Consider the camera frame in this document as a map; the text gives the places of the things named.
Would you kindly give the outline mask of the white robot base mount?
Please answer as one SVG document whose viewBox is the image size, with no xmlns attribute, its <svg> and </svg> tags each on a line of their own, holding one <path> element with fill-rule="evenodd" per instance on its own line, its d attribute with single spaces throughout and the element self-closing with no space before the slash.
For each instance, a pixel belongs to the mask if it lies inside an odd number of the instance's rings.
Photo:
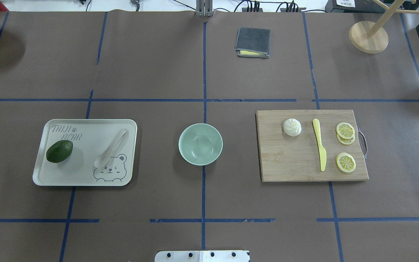
<svg viewBox="0 0 419 262">
<path fill-rule="evenodd" d="M 250 262 L 250 252 L 245 250 L 185 250 L 160 251 L 155 262 Z"/>
</svg>

